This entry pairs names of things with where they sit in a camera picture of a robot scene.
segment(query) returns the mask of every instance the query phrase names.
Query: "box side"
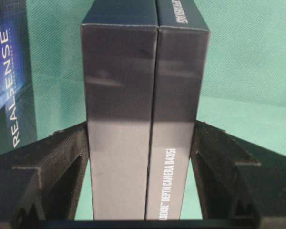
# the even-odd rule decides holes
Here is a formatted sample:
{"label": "box side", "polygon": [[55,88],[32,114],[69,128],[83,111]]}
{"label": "box side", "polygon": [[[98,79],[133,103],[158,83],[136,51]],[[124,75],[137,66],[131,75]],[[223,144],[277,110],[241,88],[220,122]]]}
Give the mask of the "box side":
{"label": "box side", "polygon": [[36,141],[25,0],[0,0],[0,154]]}
{"label": "box side", "polygon": [[167,26],[175,20],[172,2],[158,1],[147,220],[180,218],[209,36],[208,30]]}
{"label": "box side", "polygon": [[154,0],[95,0],[83,24],[158,26]]}
{"label": "box side", "polygon": [[82,26],[95,220],[143,220],[157,27]]}

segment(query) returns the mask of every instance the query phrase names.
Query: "product box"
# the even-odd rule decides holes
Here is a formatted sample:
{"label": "product box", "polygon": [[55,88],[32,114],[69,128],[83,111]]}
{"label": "product box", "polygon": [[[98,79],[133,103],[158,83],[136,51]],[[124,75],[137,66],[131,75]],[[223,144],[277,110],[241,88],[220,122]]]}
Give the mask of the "product box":
{"label": "product box", "polygon": [[81,25],[95,220],[144,220],[154,0],[96,0]]}
{"label": "product box", "polygon": [[192,0],[157,0],[147,220],[179,219],[209,29]]}
{"label": "product box", "polygon": [[36,141],[25,0],[0,0],[0,154]]}

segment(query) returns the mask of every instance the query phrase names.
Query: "box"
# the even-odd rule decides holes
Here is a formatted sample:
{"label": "box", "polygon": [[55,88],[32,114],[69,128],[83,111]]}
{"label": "box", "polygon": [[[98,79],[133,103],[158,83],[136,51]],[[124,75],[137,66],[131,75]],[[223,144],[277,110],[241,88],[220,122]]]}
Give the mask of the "box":
{"label": "box", "polygon": [[209,29],[192,0],[157,0],[147,220],[179,219]]}
{"label": "box", "polygon": [[81,25],[95,220],[144,220],[154,0],[96,0]]}
{"label": "box", "polygon": [[0,154],[36,141],[25,0],[0,0]]}

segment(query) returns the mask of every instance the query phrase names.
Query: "green fabric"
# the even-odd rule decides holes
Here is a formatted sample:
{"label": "green fabric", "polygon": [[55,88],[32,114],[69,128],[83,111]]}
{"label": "green fabric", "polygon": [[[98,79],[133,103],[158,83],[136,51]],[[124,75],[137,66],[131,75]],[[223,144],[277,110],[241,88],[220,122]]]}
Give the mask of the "green fabric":
{"label": "green fabric", "polygon": [[[212,34],[198,119],[286,155],[286,0],[196,0]],[[85,121],[79,25],[92,0],[27,0],[38,138]],[[189,169],[182,219],[201,212]],[[92,219],[87,168],[76,218]]]}

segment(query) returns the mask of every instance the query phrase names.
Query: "box top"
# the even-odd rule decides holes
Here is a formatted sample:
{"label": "box top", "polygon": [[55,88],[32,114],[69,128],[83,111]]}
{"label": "box top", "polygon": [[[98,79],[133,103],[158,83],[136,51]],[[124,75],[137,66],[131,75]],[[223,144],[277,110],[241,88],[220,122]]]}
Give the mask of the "box top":
{"label": "box top", "polygon": [[158,26],[155,0],[95,0],[82,24]]}
{"label": "box top", "polygon": [[209,31],[193,0],[157,0],[160,27]]}

